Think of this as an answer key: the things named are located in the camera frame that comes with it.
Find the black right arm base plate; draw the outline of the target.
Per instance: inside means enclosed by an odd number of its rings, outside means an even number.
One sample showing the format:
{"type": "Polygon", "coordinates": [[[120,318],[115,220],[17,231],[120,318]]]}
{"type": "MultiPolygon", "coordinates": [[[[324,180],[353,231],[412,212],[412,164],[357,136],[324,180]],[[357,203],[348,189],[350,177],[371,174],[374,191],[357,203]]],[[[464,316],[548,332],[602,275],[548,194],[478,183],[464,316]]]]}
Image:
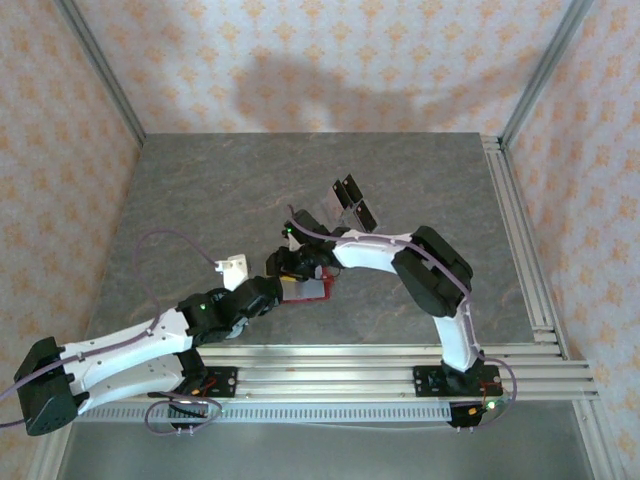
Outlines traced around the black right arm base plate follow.
{"type": "Polygon", "coordinates": [[[415,366],[413,383],[417,397],[499,397],[504,393],[499,369],[484,364],[464,373],[444,364],[415,366]]]}

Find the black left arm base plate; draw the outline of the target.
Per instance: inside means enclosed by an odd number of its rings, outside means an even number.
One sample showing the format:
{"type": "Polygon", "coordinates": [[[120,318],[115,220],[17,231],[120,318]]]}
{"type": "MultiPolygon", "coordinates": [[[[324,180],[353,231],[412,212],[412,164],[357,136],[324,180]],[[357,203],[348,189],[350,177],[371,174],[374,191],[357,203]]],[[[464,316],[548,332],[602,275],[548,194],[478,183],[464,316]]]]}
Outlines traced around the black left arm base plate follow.
{"type": "Polygon", "coordinates": [[[188,376],[173,393],[200,398],[234,398],[238,372],[233,366],[206,366],[200,373],[188,376]]]}

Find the aluminium side rail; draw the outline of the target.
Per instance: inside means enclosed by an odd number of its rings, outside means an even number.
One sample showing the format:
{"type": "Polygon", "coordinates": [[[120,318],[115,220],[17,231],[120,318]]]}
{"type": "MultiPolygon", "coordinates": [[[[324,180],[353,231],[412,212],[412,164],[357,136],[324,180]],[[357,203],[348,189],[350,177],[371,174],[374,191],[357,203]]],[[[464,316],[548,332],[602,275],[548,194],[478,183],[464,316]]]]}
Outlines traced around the aluminium side rail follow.
{"type": "Polygon", "coordinates": [[[481,142],[535,342],[556,346],[558,355],[568,359],[570,354],[564,328],[537,255],[530,220],[510,157],[497,137],[483,135],[481,142]]]}

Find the aluminium front rail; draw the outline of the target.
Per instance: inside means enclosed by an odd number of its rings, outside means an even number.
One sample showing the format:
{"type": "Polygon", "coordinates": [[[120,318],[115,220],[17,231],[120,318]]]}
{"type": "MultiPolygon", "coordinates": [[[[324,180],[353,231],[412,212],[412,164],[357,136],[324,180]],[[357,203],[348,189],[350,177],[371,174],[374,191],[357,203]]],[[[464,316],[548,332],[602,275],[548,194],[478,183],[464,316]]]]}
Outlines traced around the aluminium front rail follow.
{"type": "MultiPolygon", "coordinates": [[[[200,349],[208,366],[238,370],[243,402],[385,402],[415,397],[413,369],[436,365],[436,345],[222,345],[200,349]]],[[[582,400],[598,395],[584,360],[562,357],[558,345],[490,345],[505,361],[504,387],[523,401],[582,400]]]]}

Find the aluminium frame post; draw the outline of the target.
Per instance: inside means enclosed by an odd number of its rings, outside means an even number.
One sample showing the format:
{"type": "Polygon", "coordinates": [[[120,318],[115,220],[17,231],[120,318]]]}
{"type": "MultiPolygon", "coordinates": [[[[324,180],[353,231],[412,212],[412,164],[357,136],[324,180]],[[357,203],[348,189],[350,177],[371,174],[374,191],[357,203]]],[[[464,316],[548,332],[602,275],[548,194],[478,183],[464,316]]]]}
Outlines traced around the aluminium frame post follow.
{"type": "Polygon", "coordinates": [[[503,151],[509,149],[514,143],[517,134],[529,114],[533,111],[538,98],[559,65],[593,3],[594,0],[571,0],[550,42],[536,64],[532,76],[516,103],[502,134],[498,137],[498,143],[503,151]]]}
{"type": "Polygon", "coordinates": [[[102,82],[129,133],[136,144],[142,148],[146,141],[145,129],[76,0],[53,0],[53,3],[78,40],[93,71],[102,82]]]}

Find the red leather card holder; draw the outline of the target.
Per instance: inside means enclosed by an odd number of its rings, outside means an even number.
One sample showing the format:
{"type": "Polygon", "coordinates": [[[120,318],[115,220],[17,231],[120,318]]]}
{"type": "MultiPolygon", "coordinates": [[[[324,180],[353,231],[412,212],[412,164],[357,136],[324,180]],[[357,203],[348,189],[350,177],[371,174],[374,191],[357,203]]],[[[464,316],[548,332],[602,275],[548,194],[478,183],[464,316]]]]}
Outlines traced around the red leather card holder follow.
{"type": "Polygon", "coordinates": [[[293,290],[283,291],[284,303],[302,303],[328,300],[331,295],[331,288],[335,281],[326,268],[318,267],[314,273],[315,277],[307,280],[295,280],[293,290]]]}

